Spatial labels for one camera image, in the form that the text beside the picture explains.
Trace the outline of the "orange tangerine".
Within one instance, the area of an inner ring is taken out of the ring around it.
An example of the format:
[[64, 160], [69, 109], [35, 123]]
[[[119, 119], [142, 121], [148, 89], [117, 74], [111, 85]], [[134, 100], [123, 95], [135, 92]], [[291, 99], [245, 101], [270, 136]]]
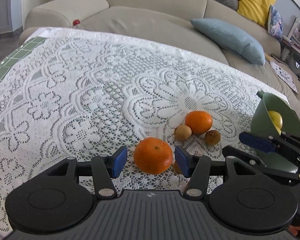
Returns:
[[141, 140], [133, 154], [135, 165], [147, 174], [161, 174], [171, 165], [173, 152], [169, 144], [154, 137]]
[[185, 125], [189, 126], [195, 135], [206, 133], [212, 127], [212, 123], [213, 118], [206, 111], [192, 111], [185, 117]]

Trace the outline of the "brown kiwi right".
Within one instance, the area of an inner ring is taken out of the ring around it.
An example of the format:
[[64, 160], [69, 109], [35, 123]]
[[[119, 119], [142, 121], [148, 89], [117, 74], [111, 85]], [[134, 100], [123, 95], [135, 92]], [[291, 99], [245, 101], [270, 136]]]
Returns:
[[205, 133], [204, 140], [209, 145], [217, 145], [221, 140], [221, 134], [217, 130], [209, 130]]

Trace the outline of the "brown kiwi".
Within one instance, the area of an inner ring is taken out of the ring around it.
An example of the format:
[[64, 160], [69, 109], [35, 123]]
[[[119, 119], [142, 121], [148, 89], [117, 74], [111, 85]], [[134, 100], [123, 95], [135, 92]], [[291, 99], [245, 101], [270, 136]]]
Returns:
[[192, 135], [192, 130], [189, 126], [182, 124], [175, 128], [174, 137], [176, 140], [185, 141]]
[[205, 133], [204, 140], [209, 145], [217, 145], [221, 140], [221, 134], [217, 130], [209, 130]]

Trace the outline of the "yellow lemon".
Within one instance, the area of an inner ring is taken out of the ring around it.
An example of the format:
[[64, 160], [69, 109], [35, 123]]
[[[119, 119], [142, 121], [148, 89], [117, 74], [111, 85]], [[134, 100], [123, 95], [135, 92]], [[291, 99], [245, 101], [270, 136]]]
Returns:
[[280, 113], [276, 111], [268, 111], [268, 114], [270, 116], [270, 119], [275, 126], [275, 129], [279, 134], [281, 134], [281, 129], [283, 127], [283, 118]]

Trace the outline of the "green fruit bowl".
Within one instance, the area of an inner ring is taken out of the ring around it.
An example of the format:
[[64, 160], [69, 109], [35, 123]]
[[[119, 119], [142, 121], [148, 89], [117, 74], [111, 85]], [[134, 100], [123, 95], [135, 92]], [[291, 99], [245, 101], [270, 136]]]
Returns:
[[[251, 121], [251, 133], [261, 137], [278, 137], [282, 131], [300, 138], [300, 120], [290, 106], [278, 96], [259, 91], [261, 98]], [[269, 168], [296, 173], [297, 167], [277, 153], [257, 152]]]

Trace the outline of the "brown kiwi left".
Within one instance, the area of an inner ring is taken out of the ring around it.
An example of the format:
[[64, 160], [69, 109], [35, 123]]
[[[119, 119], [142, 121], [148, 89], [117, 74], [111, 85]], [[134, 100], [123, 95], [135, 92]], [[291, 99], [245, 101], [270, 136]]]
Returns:
[[176, 140], [185, 141], [192, 135], [192, 130], [189, 126], [182, 124], [175, 128], [174, 137]]

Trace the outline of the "white lace tablecloth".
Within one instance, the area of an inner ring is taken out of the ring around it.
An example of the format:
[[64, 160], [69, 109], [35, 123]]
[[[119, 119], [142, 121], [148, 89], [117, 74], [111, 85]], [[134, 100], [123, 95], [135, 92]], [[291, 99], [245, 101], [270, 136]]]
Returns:
[[7, 195], [67, 157], [89, 161], [128, 148], [114, 181], [122, 189], [183, 190], [187, 179], [168, 169], [141, 172], [135, 146], [155, 137], [177, 145], [174, 130], [191, 111], [212, 115], [217, 146], [194, 136], [192, 154], [222, 160], [221, 150], [241, 148], [259, 91], [283, 93], [210, 58], [110, 33], [43, 28], [0, 62], [0, 239], [11, 232]]

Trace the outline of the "patterned paper sheet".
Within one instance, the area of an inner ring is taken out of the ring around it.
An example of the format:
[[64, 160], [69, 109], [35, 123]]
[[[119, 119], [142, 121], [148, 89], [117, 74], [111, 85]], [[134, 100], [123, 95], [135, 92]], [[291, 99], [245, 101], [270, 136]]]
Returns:
[[292, 76], [289, 72], [285, 71], [282, 67], [276, 64], [274, 61], [270, 61], [270, 65], [272, 66], [275, 73], [278, 77], [283, 80], [295, 93], [298, 93], [297, 87], [293, 81]]

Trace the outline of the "light blue cushion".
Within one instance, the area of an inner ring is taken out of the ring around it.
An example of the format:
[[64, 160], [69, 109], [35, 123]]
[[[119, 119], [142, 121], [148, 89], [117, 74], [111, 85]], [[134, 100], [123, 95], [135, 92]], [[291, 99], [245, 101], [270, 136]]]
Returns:
[[242, 29], [214, 18], [190, 20], [193, 27], [219, 47], [240, 56], [251, 64], [264, 65], [265, 55], [261, 44]]

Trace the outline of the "cluttered side shelf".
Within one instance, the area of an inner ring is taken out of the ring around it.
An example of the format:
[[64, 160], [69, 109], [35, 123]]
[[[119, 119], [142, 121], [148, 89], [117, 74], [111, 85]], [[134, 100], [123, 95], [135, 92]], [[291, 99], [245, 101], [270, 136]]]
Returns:
[[283, 36], [281, 59], [300, 76], [300, 18], [296, 18], [288, 35]]

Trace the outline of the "floral blue cushion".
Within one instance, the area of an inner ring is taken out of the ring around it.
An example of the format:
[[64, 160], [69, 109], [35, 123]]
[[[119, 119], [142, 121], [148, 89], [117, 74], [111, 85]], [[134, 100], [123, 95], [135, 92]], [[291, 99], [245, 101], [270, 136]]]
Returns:
[[269, 8], [267, 31], [270, 36], [276, 38], [278, 41], [282, 41], [283, 19], [273, 5]]

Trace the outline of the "yellow cushion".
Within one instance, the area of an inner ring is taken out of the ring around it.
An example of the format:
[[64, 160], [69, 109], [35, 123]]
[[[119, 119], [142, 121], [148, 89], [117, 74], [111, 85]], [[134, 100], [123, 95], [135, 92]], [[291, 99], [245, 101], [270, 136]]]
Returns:
[[269, 8], [275, 2], [276, 0], [238, 0], [237, 13], [265, 27], [268, 20]]

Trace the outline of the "beige sofa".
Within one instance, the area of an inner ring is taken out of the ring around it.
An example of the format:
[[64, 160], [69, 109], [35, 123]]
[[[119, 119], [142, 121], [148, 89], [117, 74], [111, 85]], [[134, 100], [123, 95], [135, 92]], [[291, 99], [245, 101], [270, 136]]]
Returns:
[[[281, 46], [266, 28], [215, 0], [53, 0], [33, 8], [25, 20], [20, 43], [40, 27], [64, 27], [138, 37], [185, 49], [240, 70], [285, 95], [300, 119], [300, 81], [295, 93], [269, 63], [250, 64], [196, 31], [190, 20], [215, 18], [254, 37], [277, 62]], [[74, 20], [80, 24], [73, 26]]]

